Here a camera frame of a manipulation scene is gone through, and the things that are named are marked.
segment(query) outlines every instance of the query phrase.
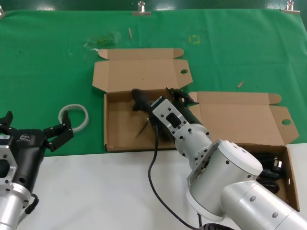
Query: open cardboard box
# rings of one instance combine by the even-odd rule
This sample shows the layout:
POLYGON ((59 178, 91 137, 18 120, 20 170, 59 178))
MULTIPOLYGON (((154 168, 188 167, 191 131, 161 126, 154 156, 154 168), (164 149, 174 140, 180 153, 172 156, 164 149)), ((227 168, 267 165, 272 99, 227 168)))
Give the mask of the open cardboard box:
MULTIPOLYGON (((131 90, 145 90, 152 101, 169 97, 165 88, 182 88, 192 82, 182 49, 111 49, 99 50, 108 59, 95 63, 93 86, 104 96, 104 143, 107 151, 154 149, 154 132, 144 112, 133 112, 131 90)), ((277 196, 299 210, 295 178, 288 148, 298 137, 297 129, 277 94, 235 92, 192 92, 199 104, 189 109, 210 131, 213 140, 225 139, 251 153, 270 152, 283 161, 287 178, 278 181, 277 196)), ((160 150, 175 149, 173 143, 159 141, 160 150)))

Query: box lid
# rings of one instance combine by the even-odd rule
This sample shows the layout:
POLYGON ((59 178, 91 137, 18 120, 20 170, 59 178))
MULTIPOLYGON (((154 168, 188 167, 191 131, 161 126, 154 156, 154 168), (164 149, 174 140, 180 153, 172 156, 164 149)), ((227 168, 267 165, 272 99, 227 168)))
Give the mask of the box lid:
POLYGON ((190 96, 199 104, 189 109, 213 140, 285 145, 299 136, 288 109, 274 105, 282 99, 278 94, 191 92, 190 96))
POLYGON ((105 92, 182 88, 192 82, 181 48, 100 49, 93 86, 105 92))

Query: green tablecloth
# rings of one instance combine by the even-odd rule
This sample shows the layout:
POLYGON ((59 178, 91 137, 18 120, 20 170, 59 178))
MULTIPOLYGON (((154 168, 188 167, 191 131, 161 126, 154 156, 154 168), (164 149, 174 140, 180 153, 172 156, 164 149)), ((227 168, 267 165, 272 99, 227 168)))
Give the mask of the green tablecloth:
MULTIPOLYGON (((151 17, 12 11, 0 20, 0 116, 12 110, 18 129, 56 125, 68 104, 82 104, 90 116, 82 132, 47 156, 105 152, 103 92, 92 87, 100 60, 95 47, 181 47, 194 80, 186 91, 278 93, 299 131, 295 143, 307 142, 307 34, 300 16, 279 10, 156 11, 151 17)), ((73 126, 82 122, 81 112, 70 116, 73 126)))

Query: small wooden stick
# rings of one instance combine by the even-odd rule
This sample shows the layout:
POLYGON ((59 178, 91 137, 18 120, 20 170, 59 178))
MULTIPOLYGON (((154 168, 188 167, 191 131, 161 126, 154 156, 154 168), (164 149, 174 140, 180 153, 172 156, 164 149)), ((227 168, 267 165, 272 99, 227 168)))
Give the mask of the small wooden stick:
POLYGON ((243 85, 244 81, 241 81, 240 84, 238 84, 238 88, 240 88, 243 85))
POLYGON ((128 28, 128 30, 129 30, 130 38, 132 39, 132 33, 131 33, 130 27, 128 28))

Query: white table surface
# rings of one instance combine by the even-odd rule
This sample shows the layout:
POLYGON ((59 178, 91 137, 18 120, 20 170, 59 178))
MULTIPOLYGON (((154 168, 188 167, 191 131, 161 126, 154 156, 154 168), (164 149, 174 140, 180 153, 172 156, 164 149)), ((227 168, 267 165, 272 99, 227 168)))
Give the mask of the white table surface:
MULTIPOLYGON (((307 218, 307 144, 288 147, 301 215, 307 218)), ((152 157, 153 152, 133 152, 44 158, 34 188, 39 205, 18 229, 187 230, 150 188, 147 171, 152 157)), ((185 199, 190 171, 188 160, 177 151, 161 151, 152 178, 169 207, 197 227, 197 213, 185 199)), ((220 224, 239 230, 229 218, 220 224)))

